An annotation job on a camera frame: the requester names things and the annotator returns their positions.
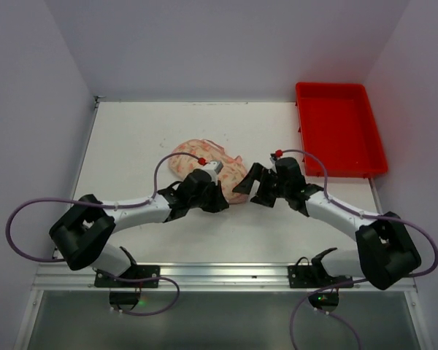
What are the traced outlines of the floral mesh laundry bag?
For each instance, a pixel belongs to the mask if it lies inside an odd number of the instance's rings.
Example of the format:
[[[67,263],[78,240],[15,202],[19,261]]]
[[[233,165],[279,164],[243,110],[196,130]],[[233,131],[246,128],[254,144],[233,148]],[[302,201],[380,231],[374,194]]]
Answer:
[[[187,152],[204,158],[207,162],[220,161],[223,169],[218,175],[222,191],[229,204],[245,203],[247,195],[233,192],[233,189],[245,178],[248,173],[240,156],[232,157],[226,153],[224,148],[208,139],[191,139],[181,143],[173,151]],[[168,159],[169,169],[180,179],[184,179],[190,172],[200,168],[197,160],[187,155],[175,155]]]

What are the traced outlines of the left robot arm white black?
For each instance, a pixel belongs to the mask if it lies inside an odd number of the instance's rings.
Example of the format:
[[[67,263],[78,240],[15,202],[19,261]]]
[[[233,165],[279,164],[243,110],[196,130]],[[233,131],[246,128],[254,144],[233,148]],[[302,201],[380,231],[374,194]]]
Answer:
[[[187,177],[158,190],[145,205],[133,201],[117,205],[90,194],[73,205],[50,229],[50,237],[72,271],[92,267],[99,273],[130,279],[136,262],[126,248],[109,243],[110,236],[136,226],[165,223],[184,217],[191,209],[218,213],[229,208],[221,183],[196,169]]]

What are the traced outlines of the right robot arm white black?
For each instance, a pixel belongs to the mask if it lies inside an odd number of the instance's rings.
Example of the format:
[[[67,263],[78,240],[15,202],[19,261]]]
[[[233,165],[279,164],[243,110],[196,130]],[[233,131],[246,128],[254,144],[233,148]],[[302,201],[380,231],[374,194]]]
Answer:
[[[273,168],[254,163],[233,191],[247,195],[254,182],[259,186],[251,199],[253,203],[271,208],[282,198],[294,211],[325,222],[356,243],[354,250],[332,247],[306,265],[292,267],[290,272],[304,287],[351,283],[353,278],[362,277],[385,290],[421,264],[420,254],[396,214],[388,212],[385,219],[376,214],[364,218],[353,206],[337,206],[326,198],[321,186],[306,182],[299,164],[291,157],[277,159]]]

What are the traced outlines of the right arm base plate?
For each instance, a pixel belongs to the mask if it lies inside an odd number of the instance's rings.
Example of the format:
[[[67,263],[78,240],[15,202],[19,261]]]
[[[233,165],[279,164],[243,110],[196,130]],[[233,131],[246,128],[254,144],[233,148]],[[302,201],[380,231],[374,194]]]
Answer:
[[[330,276],[323,268],[320,258],[311,260],[301,258],[287,267],[288,283],[291,289],[320,289],[334,284],[344,284],[342,288],[352,288],[352,278],[346,276]]]

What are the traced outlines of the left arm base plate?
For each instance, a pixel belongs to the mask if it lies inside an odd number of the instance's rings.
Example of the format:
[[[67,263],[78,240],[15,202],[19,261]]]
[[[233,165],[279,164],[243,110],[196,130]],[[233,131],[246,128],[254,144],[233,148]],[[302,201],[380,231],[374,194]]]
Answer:
[[[161,267],[159,265],[133,265],[117,278],[109,277],[107,274],[97,271],[94,286],[99,288],[157,288],[158,280],[155,277],[160,276],[160,272]],[[125,279],[142,279],[142,282],[128,283]]]

